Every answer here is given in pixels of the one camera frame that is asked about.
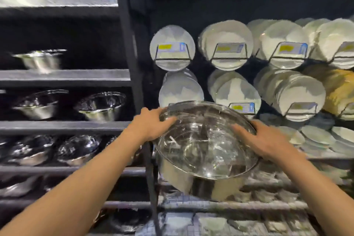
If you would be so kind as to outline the person's right hand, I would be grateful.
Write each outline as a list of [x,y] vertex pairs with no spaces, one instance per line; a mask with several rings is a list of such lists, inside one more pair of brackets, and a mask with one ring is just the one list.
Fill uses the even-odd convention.
[[256,154],[280,167],[291,160],[306,160],[306,156],[290,144],[287,137],[276,127],[267,126],[259,120],[251,121],[256,133],[254,141],[243,141]]

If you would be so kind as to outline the person's left hand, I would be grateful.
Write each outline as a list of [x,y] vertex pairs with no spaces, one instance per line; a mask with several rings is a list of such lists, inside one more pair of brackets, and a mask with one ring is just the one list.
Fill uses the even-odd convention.
[[160,107],[151,110],[146,107],[142,108],[140,114],[136,115],[129,124],[128,130],[134,132],[144,142],[157,139],[163,135],[155,133],[155,126],[157,121],[160,120],[160,115],[164,109]]

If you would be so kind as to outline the large steel mixing bowl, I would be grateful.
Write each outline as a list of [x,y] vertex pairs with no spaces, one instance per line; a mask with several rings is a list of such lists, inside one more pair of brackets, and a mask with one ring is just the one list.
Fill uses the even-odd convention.
[[180,192],[224,202],[238,194],[261,161],[233,129],[255,135],[251,122],[235,110],[208,101],[168,105],[160,121],[176,122],[154,142],[159,174]]

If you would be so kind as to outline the person's right forearm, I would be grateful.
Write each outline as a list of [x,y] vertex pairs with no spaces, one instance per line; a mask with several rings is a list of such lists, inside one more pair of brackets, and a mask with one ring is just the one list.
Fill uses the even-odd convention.
[[295,148],[277,152],[274,162],[297,186],[327,236],[354,236],[354,200]]

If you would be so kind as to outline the person's left forearm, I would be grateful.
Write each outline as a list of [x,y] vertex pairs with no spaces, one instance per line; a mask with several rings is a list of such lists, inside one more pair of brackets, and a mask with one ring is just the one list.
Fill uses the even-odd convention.
[[84,236],[137,149],[148,141],[126,129],[115,142],[27,207],[0,236]]

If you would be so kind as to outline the stack of white plates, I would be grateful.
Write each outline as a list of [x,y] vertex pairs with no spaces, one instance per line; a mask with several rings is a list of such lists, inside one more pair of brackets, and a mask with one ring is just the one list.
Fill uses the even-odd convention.
[[262,100],[258,91],[241,74],[235,71],[214,70],[207,79],[207,89],[213,102],[217,104],[229,107],[230,103],[253,102],[256,114],[260,110]]
[[[282,117],[293,102],[316,102],[317,113],[325,104],[326,91],[323,84],[298,71],[279,69],[269,65],[257,73],[253,86],[259,92],[261,99]],[[316,114],[285,116],[284,118],[292,122],[304,122]]]
[[354,68],[354,52],[339,52],[343,42],[354,41],[354,21],[351,19],[299,19],[309,37],[308,59],[328,63],[336,68]]
[[167,107],[183,101],[203,100],[203,89],[192,71],[186,68],[165,74],[158,96],[160,107]]
[[216,44],[227,42],[245,42],[247,45],[247,56],[250,59],[254,49],[252,32],[245,24],[236,20],[217,22],[204,28],[198,37],[198,49],[206,61],[215,68],[223,71],[232,71],[242,67],[248,59],[210,61]]
[[[157,44],[169,42],[186,43],[193,60],[196,52],[195,42],[192,36],[184,28],[177,25],[167,25],[155,33],[149,45],[151,59],[153,60],[155,57]],[[187,68],[191,61],[156,61],[154,63],[165,71],[176,72]]]
[[300,42],[308,44],[309,37],[304,29],[289,20],[257,19],[249,22],[247,27],[251,30],[254,39],[252,55],[260,60],[268,62],[276,68],[292,70],[304,63],[303,60],[272,59],[273,51],[282,41]]

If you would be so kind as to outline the row of small white dishes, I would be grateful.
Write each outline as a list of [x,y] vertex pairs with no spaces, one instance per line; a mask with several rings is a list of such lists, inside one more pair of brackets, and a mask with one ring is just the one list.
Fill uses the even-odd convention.
[[[312,161],[312,164],[325,176],[339,186],[350,186],[354,183],[354,169],[334,167],[332,162]],[[241,192],[266,190],[280,193],[281,190],[295,192],[295,185],[289,177],[271,162],[261,162],[259,169],[253,173],[240,189]]]

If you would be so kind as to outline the row of white oval plates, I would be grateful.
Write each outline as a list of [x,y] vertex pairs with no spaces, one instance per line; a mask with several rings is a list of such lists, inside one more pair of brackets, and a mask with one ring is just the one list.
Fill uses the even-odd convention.
[[354,159],[354,121],[337,121],[331,114],[262,113],[258,117],[266,125],[275,126],[291,144],[315,158]]

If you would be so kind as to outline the row of white square dishes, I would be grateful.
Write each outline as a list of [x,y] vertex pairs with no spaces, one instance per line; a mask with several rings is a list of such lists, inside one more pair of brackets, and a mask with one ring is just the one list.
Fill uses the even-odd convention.
[[162,236],[320,236],[304,211],[169,212]]

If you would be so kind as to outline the stack of yellow plates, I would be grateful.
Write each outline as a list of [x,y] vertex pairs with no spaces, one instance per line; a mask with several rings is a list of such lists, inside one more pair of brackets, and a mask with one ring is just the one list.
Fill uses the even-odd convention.
[[324,111],[344,121],[354,120],[354,71],[313,64],[302,73],[323,84],[326,91]]

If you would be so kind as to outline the black metal shelf rack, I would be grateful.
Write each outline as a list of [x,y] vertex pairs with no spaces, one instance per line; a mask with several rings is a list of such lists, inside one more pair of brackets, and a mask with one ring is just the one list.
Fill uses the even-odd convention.
[[[143,98],[143,76],[139,67],[138,49],[136,46],[135,33],[132,28],[130,16],[130,0],[0,0],[1,10],[14,8],[29,10],[31,7],[44,10],[47,7],[56,7],[63,10],[64,7],[82,7],[84,11],[91,11],[95,6],[117,6],[119,19],[122,26],[124,50],[128,70],[124,69],[61,69],[49,74],[39,74],[33,70],[3,70],[0,65],[0,89],[2,87],[120,87],[129,86],[132,88],[135,116],[140,114],[144,108]],[[128,128],[133,119],[124,122],[90,122],[90,121],[0,121],[0,137],[5,135],[103,135],[114,134],[121,131],[121,134]],[[157,236],[162,236],[158,214],[157,196],[154,188],[153,170],[151,164],[150,141],[142,145],[145,174],[147,178],[150,206]]]

